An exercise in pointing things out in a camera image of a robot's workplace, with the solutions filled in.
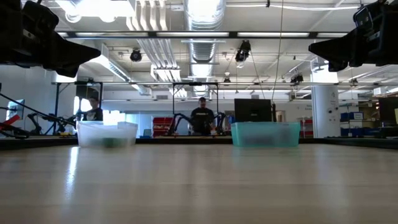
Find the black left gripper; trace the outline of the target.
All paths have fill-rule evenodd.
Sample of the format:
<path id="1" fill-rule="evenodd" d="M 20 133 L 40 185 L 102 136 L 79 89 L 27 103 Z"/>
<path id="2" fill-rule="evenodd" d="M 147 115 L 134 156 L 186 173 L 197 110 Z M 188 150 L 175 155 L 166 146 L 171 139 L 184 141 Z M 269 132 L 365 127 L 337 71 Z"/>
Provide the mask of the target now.
<path id="1" fill-rule="evenodd" d="M 40 66 L 75 78 L 101 52 L 56 33 L 59 18 L 41 1 L 0 0 L 0 65 Z"/>

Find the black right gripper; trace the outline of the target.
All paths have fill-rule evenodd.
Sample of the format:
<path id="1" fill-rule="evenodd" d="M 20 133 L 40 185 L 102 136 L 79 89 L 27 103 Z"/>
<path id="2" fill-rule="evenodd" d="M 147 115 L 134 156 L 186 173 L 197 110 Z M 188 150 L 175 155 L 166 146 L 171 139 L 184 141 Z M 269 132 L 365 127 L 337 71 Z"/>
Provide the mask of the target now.
<path id="1" fill-rule="evenodd" d="M 364 63 L 398 65 L 398 0 L 376 0 L 364 6 L 371 10 L 372 28 L 354 29 L 343 37 L 309 45 L 311 53 L 328 61 L 329 72 Z"/>

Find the green toy brick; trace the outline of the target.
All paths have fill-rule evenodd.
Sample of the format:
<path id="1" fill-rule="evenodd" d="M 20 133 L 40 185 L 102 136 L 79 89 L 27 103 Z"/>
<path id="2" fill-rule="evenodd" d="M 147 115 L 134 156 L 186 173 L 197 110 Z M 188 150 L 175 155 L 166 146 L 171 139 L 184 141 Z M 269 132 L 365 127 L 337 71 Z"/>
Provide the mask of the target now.
<path id="1" fill-rule="evenodd" d="M 128 140 L 124 138 L 98 138 L 92 140 L 92 144 L 98 147 L 117 148 L 125 147 L 128 144 Z"/>

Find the white round pillar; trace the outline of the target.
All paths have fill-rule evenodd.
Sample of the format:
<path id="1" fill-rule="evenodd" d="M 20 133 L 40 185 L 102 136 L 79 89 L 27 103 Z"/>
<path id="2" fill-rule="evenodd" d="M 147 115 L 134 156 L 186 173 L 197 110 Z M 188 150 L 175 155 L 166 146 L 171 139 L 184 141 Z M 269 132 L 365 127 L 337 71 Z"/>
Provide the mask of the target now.
<path id="1" fill-rule="evenodd" d="M 338 76 L 327 65 L 312 69 L 311 87 L 314 138 L 340 135 Z"/>

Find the person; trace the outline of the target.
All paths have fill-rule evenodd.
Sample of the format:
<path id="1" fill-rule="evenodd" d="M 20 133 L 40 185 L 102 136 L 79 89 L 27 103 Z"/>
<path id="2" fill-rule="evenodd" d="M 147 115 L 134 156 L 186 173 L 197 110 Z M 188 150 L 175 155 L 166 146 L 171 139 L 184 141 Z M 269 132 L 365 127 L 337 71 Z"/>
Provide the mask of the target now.
<path id="1" fill-rule="evenodd" d="M 214 112 L 206 107 L 206 98 L 201 97 L 199 106 L 190 115 L 193 134 L 209 136 L 214 127 Z"/>
<path id="2" fill-rule="evenodd" d="M 83 112 L 83 121 L 103 121 L 103 110 L 100 108 L 98 97 L 89 98 L 91 109 Z"/>

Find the cardboard boxes stack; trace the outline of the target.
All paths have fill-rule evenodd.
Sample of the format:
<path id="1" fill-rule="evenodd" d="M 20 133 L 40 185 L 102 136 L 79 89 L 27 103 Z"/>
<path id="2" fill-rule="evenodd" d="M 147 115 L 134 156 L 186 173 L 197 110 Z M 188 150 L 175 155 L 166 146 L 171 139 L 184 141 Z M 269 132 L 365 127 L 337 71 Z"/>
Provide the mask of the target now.
<path id="1" fill-rule="evenodd" d="M 379 115 L 379 103 L 377 101 L 362 101 L 358 103 L 359 111 L 363 113 L 365 120 L 378 120 Z"/>

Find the lit computer monitor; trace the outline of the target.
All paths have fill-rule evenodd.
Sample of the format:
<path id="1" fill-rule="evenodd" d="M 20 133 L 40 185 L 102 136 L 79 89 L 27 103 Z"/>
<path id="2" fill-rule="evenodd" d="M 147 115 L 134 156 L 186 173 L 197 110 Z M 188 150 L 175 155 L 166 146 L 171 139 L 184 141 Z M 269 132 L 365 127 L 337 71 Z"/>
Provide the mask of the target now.
<path id="1" fill-rule="evenodd" d="M 6 110 L 6 119 L 9 120 L 15 115 L 18 115 L 19 120 L 23 120 L 25 100 L 16 100 L 16 102 L 9 101 Z"/>

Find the blue bin shelf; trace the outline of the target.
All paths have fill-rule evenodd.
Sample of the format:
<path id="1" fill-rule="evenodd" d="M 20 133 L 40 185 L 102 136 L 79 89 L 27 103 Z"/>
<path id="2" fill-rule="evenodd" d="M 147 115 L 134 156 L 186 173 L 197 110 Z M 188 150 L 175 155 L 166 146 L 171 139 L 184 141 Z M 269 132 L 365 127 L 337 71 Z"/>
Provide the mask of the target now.
<path id="1" fill-rule="evenodd" d="M 365 137 L 377 133 L 380 122 L 376 118 L 365 118 L 360 111 L 340 114 L 340 131 L 343 137 Z"/>

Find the black monitor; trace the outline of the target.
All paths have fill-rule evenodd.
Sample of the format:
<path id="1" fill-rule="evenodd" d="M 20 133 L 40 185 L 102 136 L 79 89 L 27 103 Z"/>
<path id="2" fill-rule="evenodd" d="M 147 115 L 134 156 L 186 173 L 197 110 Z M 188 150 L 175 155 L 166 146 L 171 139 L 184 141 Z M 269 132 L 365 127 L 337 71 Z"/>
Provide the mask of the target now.
<path id="1" fill-rule="evenodd" d="M 271 100 L 236 98 L 234 117 L 235 122 L 271 122 Z"/>
<path id="2" fill-rule="evenodd" d="M 380 121 L 384 126 L 398 126 L 398 97 L 379 98 Z"/>

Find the clear plastic bin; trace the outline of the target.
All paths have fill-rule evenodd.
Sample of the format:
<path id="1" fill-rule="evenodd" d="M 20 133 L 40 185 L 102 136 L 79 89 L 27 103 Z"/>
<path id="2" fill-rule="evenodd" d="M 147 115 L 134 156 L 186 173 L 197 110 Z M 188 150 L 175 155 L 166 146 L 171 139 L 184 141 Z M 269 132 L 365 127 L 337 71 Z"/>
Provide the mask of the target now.
<path id="1" fill-rule="evenodd" d="M 98 147 L 92 144 L 92 140 L 98 138 L 124 138 L 128 140 L 125 147 L 131 147 L 136 143 L 138 125 L 125 121 L 117 124 L 79 121 L 76 124 L 76 130 L 80 147 Z"/>

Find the red and black clamp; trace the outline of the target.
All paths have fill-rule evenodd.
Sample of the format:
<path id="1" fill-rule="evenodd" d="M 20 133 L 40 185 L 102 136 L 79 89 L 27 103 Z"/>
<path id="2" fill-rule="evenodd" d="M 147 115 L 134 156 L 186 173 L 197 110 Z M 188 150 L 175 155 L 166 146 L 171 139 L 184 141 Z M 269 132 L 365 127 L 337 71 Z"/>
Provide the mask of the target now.
<path id="1" fill-rule="evenodd" d="M 13 126 L 13 124 L 18 121 L 19 118 L 19 115 L 14 115 L 9 119 L 0 122 L 0 136 L 15 139 L 28 139 L 30 136 L 29 132 Z"/>

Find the teal plastic bin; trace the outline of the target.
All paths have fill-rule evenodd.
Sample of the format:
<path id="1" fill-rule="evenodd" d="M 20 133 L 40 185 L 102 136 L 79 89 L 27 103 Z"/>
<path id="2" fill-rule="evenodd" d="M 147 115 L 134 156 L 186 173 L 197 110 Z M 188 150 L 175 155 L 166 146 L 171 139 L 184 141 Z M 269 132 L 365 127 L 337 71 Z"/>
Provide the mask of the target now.
<path id="1" fill-rule="evenodd" d="M 238 147 L 297 147 L 299 123 L 235 122 L 231 125 L 233 144 Z"/>

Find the red bin stack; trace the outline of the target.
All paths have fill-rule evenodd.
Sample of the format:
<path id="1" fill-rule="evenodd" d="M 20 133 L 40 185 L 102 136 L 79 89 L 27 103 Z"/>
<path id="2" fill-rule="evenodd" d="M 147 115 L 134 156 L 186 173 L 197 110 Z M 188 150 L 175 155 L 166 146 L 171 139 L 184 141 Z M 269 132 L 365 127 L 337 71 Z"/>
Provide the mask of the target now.
<path id="1" fill-rule="evenodd" d="M 153 117 L 152 137 L 167 136 L 171 127 L 174 126 L 173 117 Z"/>

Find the black background station frame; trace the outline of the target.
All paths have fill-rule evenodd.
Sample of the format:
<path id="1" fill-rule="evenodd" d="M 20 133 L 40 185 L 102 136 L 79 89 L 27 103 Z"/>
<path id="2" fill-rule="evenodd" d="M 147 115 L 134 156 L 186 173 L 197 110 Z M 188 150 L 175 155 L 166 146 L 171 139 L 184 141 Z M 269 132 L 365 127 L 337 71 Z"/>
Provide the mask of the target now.
<path id="1" fill-rule="evenodd" d="M 172 92 L 173 114 L 175 114 L 175 94 L 176 94 L 176 92 L 178 92 L 178 90 L 175 90 L 175 86 L 176 85 L 180 85 L 181 87 L 184 87 L 185 85 L 189 85 L 189 86 L 204 86 L 204 85 L 208 85 L 208 83 L 202 83 L 202 82 L 189 82 L 189 83 L 178 82 L 178 83 L 173 83 L 173 85 L 172 85 L 172 90 L 173 90 L 173 92 Z M 214 127 L 211 130 L 211 134 L 210 135 L 212 135 L 212 131 L 215 131 L 215 133 L 217 133 L 217 134 L 221 133 L 221 131 L 220 131 L 220 122 L 218 120 L 219 113 L 214 114 L 214 115 L 215 115 L 214 122 L 213 122 Z M 193 134 L 193 131 L 191 131 L 191 134 L 194 135 L 194 136 L 201 136 L 201 135 Z"/>
<path id="2" fill-rule="evenodd" d="M 52 116 L 69 118 L 76 115 L 76 124 L 83 119 L 83 112 L 91 109 L 89 98 L 96 96 L 101 108 L 103 99 L 103 83 L 89 80 L 74 82 L 55 82 L 55 109 Z M 53 122 L 52 131 L 56 130 L 56 120 Z"/>

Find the silver ventilation duct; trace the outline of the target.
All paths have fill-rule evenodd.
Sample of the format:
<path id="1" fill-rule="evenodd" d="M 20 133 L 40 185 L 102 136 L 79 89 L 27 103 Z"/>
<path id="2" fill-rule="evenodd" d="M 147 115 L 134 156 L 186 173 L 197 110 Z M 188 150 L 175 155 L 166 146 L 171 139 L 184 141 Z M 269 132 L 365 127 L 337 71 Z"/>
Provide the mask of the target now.
<path id="1" fill-rule="evenodd" d="M 185 28 L 189 31 L 219 31 L 226 0 L 183 0 Z M 213 72 L 218 44 L 214 39 L 192 39 L 189 43 L 190 75 L 207 82 Z"/>

